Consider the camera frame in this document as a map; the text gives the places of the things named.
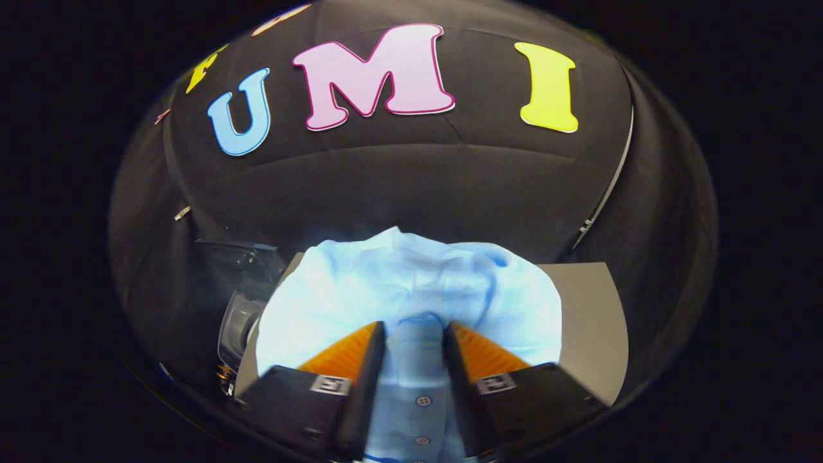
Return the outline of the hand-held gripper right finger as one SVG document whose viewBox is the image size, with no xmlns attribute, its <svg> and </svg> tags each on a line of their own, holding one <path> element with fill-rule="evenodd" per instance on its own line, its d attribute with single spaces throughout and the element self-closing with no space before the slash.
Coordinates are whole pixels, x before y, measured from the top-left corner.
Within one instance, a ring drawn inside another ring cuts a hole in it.
<svg viewBox="0 0 823 463">
<path fill-rule="evenodd" d="M 608 407 L 557 363 L 529 365 L 462 323 L 444 331 L 458 430 L 473 460 L 539 460 Z"/>
</svg>

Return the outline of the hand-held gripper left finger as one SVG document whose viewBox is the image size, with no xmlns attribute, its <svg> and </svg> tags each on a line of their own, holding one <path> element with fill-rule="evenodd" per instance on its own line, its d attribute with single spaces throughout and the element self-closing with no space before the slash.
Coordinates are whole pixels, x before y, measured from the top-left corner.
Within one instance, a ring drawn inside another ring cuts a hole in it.
<svg viewBox="0 0 823 463">
<path fill-rule="evenodd" d="M 235 419 L 287 461 L 360 461 L 385 348 L 373 322 L 300 368 L 271 367 L 239 395 Z"/>
</svg>

